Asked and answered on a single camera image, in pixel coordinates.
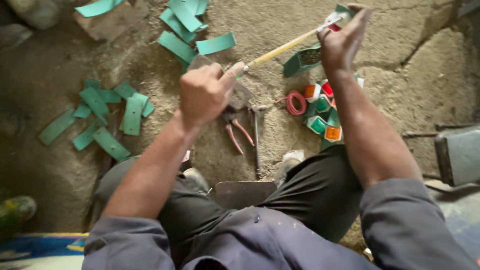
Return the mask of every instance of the hand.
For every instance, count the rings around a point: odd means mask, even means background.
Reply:
[[[326,28],[317,34],[322,44],[322,65],[327,74],[336,70],[351,72],[353,59],[365,34],[370,8],[358,4],[350,4],[348,7],[357,14],[347,26],[338,32]]]
[[[217,118],[233,93],[243,62],[225,74],[218,63],[187,72],[180,79],[180,111],[187,129],[202,127]]]

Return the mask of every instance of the gray shirt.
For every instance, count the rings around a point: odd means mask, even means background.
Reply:
[[[199,235],[182,269],[480,269],[453,239],[442,212],[419,181],[382,181],[365,191],[360,209],[363,235],[376,266],[279,211],[249,207]],[[175,267],[157,220],[104,217],[88,237],[82,269]]]

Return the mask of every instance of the man's right arm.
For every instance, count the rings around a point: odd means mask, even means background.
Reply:
[[[479,269],[448,231],[402,138],[353,77],[370,10],[350,8],[357,12],[353,20],[339,32],[323,31],[319,40],[348,158],[365,190],[362,231],[375,263],[382,269]]]

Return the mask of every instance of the hammer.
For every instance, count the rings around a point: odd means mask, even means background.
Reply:
[[[269,109],[271,106],[252,106],[250,111],[253,115],[253,128],[254,128],[254,140],[255,140],[255,176],[257,180],[260,180],[261,167],[260,167],[260,157],[258,153],[258,120],[261,117],[261,114]]]

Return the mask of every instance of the forearm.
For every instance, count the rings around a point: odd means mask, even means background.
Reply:
[[[178,110],[128,171],[103,216],[156,218],[173,187],[185,152],[201,128],[187,129]]]
[[[421,179],[420,169],[396,130],[347,71],[327,71],[352,168],[364,188],[388,178]]]

